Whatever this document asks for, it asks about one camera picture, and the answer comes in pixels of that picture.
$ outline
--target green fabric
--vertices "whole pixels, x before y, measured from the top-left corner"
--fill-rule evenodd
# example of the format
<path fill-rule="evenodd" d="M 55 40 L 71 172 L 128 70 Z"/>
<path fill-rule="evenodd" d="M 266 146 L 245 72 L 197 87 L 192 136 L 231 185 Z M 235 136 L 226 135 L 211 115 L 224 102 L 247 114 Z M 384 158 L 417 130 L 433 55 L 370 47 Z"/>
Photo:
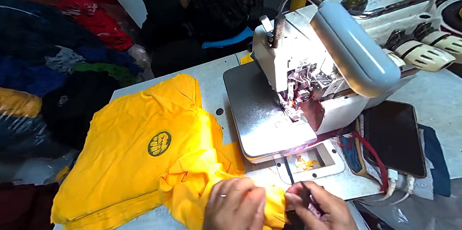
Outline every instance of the green fabric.
<path fill-rule="evenodd" d="M 107 71 L 111 77 L 119 81 L 122 87 L 136 84 L 136 77 L 130 74 L 130 71 L 126 67 L 117 66 L 115 64 L 82 63 L 72 67 L 72 69 L 75 71 Z"/>

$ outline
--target phone screen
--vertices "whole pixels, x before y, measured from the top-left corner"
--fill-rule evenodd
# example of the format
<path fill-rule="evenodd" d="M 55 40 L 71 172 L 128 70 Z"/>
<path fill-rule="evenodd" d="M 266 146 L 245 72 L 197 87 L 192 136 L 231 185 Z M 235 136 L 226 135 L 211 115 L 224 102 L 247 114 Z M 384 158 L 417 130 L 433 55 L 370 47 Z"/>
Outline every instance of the phone screen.
<path fill-rule="evenodd" d="M 426 177 L 413 106 L 384 101 L 365 110 L 364 118 L 365 138 L 387 168 L 418 178 Z M 375 157 L 366 148 L 364 148 L 364 155 L 370 163 L 377 163 Z"/>

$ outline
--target white table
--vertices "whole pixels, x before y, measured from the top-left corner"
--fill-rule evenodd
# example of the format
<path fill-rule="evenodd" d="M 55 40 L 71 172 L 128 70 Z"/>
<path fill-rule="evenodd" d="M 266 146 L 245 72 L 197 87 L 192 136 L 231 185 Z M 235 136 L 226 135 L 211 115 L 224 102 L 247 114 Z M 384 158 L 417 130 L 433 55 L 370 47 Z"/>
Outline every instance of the white table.
<path fill-rule="evenodd" d="M 161 81 L 174 77 L 176 74 L 189 74 L 199 81 L 203 108 L 215 115 L 223 127 L 223 144 L 237 142 L 238 137 L 223 82 L 223 72 L 238 66 L 240 57 L 246 54 L 246 52 L 240 52 L 116 90 L 111 100 L 147 89 Z M 462 133 L 459 132 L 462 129 L 461 90 L 462 79 L 447 70 L 437 73 L 421 71 L 409 84 L 389 97 L 390 100 L 414 105 L 419 123 L 433 127 L 436 130 L 451 179 L 462 177 Z M 215 113 L 218 108 L 224 109 L 222 115 Z M 344 160 L 340 147 L 336 144 L 334 146 Z M 278 174 L 276 162 L 252 164 L 245 159 L 243 161 L 246 166 L 246 176 L 259 181 L 270 182 L 284 189 L 290 186 L 290 182 L 282 180 L 287 178 L 287 175 Z M 343 199 L 354 199 L 379 193 L 379 186 L 376 183 L 354 175 L 347 165 L 342 173 L 315 179 L 315 181 Z M 179 222 L 169 216 L 168 210 L 162 206 L 128 222 L 119 229 L 165 229 L 166 226 L 169 229 L 184 229 Z"/>

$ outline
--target circular logo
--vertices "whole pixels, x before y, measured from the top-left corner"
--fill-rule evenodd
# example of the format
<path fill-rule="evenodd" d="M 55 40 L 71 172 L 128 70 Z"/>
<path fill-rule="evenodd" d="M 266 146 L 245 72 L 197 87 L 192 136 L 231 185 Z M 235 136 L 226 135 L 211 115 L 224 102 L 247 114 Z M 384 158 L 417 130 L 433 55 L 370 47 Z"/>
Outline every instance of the circular logo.
<path fill-rule="evenodd" d="M 163 131 L 154 136 L 147 145 L 147 153 L 151 156 L 159 156 L 170 146 L 172 137 L 169 132 Z"/>

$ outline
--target hand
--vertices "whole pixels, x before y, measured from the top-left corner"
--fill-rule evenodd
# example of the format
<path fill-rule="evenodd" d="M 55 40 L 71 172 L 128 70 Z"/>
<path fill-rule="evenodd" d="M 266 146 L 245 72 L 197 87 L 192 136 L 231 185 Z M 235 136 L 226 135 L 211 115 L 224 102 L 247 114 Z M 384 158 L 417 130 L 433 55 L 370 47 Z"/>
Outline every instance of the hand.
<path fill-rule="evenodd" d="M 319 204 L 324 215 L 319 220 L 306 206 L 298 195 L 303 195 L 303 186 L 311 191 L 311 196 Z M 315 182 L 297 182 L 286 192 L 286 204 L 292 205 L 295 212 L 302 219 L 307 227 L 312 230 L 357 230 L 350 209 L 343 199 L 338 198 Z"/>
<path fill-rule="evenodd" d="M 202 229 L 262 230 L 265 204 L 266 190 L 250 178 L 222 180 L 210 192 Z"/>

